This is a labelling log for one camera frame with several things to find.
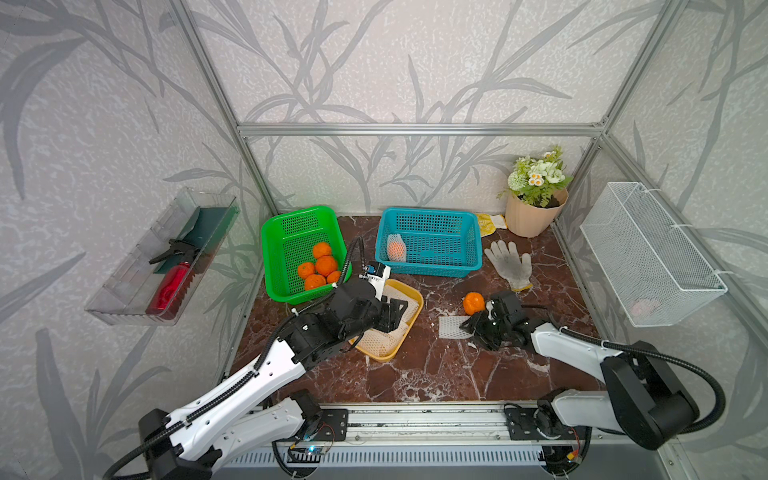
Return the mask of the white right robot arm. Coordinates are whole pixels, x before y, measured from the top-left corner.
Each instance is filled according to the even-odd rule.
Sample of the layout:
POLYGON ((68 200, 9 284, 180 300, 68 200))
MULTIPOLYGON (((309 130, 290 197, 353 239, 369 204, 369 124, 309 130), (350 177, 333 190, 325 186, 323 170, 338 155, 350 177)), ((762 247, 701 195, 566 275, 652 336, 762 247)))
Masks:
POLYGON ((492 295, 486 306, 458 326, 489 351, 516 347, 557 360, 602 384, 598 391, 555 390, 537 402, 534 423, 546 438, 567 428, 622 434, 656 450, 669 439, 707 428, 723 410, 719 383, 701 368, 659 352, 653 345, 617 344, 558 323, 549 308, 524 305, 513 292, 492 295), (703 415, 675 370, 709 383, 716 397, 703 415))

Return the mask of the netted orange large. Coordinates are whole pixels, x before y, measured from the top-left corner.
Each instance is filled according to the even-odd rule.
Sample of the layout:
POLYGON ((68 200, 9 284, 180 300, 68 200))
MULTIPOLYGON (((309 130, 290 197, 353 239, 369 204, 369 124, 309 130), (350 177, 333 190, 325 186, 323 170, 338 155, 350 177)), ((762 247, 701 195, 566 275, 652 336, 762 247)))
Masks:
POLYGON ((387 236, 386 252, 390 261, 398 263, 407 261, 407 246, 400 234, 389 234, 387 236))

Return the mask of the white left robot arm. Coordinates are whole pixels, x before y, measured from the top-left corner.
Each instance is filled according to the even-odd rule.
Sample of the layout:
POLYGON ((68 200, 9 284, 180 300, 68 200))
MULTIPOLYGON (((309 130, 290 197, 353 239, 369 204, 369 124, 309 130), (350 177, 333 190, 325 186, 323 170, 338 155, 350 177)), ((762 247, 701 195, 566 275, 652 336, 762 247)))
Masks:
POLYGON ((373 262, 335 288, 320 306, 285 319, 253 362, 190 404, 155 409, 139 422, 149 479, 209 479, 251 448, 313 434, 322 410, 308 393, 266 409, 260 404, 328 358, 352 349, 370 329, 399 327, 406 302, 384 287, 389 266, 373 262))

